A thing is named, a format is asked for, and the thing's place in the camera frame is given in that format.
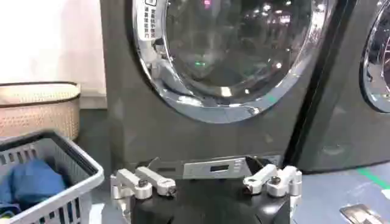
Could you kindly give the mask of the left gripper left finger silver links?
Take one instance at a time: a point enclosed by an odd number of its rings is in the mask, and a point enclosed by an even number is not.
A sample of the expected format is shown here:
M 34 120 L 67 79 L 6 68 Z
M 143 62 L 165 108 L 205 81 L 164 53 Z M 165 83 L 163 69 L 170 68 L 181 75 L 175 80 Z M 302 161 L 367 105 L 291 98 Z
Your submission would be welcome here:
M 151 169 L 151 165 L 158 160 L 159 157 L 155 157 L 131 166 L 123 159 L 115 158 L 110 176 L 111 199 L 135 196 L 138 200 L 147 200 L 152 197 L 153 191 L 161 197 L 174 198 L 177 193 L 176 181 Z

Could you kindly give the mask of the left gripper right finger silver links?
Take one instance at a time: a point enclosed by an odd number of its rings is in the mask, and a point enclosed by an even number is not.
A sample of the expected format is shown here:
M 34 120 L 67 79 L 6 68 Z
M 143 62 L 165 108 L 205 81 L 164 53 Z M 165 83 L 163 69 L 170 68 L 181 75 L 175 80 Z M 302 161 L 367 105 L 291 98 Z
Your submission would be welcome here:
M 251 176 L 244 177 L 243 186 L 251 195 L 260 194 L 263 189 L 272 197 L 300 197 L 302 195 L 302 172 L 295 166 L 279 169 L 266 159 L 246 157 Z

